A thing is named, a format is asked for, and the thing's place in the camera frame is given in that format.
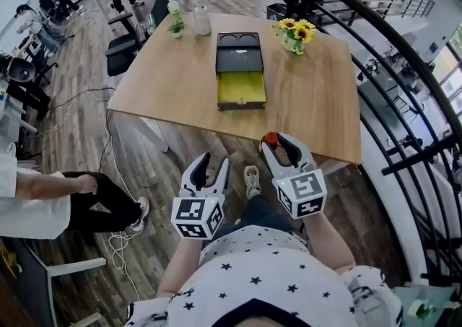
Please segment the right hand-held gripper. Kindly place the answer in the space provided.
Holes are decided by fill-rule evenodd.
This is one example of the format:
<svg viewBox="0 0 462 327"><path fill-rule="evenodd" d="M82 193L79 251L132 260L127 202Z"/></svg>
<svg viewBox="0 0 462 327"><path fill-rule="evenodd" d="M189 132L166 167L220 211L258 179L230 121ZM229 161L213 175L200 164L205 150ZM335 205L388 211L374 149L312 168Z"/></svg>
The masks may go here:
<svg viewBox="0 0 462 327"><path fill-rule="evenodd" d="M291 218L302 219L324 210L327 189L321 169L308 147L293 136L279 133L279 144L283 147L290 163L284 165L274 149L261 142L261 151L273 175L272 184L277 198Z"/></svg>

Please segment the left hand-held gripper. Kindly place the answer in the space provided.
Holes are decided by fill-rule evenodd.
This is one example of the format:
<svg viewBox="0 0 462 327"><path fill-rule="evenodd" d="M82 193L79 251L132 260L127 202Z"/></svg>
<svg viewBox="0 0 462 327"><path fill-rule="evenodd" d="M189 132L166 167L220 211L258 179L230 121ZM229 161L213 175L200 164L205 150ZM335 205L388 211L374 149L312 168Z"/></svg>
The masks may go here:
<svg viewBox="0 0 462 327"><path fill-rule="evenodd" d="M223 206L230 161L224 157L214 180L206 185L210 158L211 154L205 152L188 166L182 175L180 193L173 199L171 222L182 238L211 240L225 218Z"/></svg>

